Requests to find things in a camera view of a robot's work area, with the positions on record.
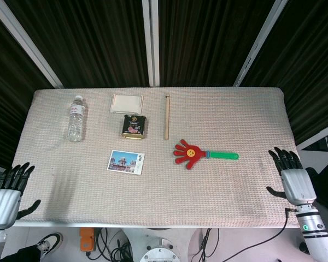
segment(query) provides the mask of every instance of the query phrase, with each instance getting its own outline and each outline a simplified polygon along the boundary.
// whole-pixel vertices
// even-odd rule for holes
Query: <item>black curtain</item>
[[[0,166],[11,166],[37,89],[52,88],[0,22]]]
[[[159,0],[160,85],[232,86],[273,3]]]
[[[65,88],[149,86],[141,0],[5,0]]]
[[[282,89],[296,144],[328,127],[328,0],[290,0],[241,85]]]

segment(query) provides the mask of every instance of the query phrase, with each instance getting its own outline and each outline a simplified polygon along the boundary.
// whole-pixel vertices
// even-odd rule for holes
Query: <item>person's leg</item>
[[[41,239],[36,245],[25,247],[16,254],[8,255],[1,262],[39,262],[59,248],[63,241],[60,233],[52,233]]]

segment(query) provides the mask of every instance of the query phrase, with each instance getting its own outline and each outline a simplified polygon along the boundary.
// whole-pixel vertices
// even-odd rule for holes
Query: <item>sneaker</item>
[[[63,236],[61,233],[55,232],[47,235],[37,243],[37,248],[41,251],[40,259],[43,259],[48,254],[59,248],[62,244]]]

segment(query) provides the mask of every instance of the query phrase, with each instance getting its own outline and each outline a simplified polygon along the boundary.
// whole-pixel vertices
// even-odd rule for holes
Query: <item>red plastic hand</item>
[[[182,156],[178,157],[175,159],[175,162],[177,164],[180,164],[185,161],[189,161],[186,165],[187,169],[191,169],[193,165],[201,159],[201,157],[206,156],[206,152],[202,151],[199,147],[197,146],[192,146],[187,144],[187,142],[183,139],[180,140],[181,144],[183,144],[185,147],[181,145],[176,145],[175,148],[179,151],[174,151],[175,156]]]

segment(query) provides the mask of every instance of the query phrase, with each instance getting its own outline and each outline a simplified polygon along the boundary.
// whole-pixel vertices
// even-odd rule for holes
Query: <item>orange device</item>
[[[83,252],[95,250],[94,228],[80,228],[80,250]]]

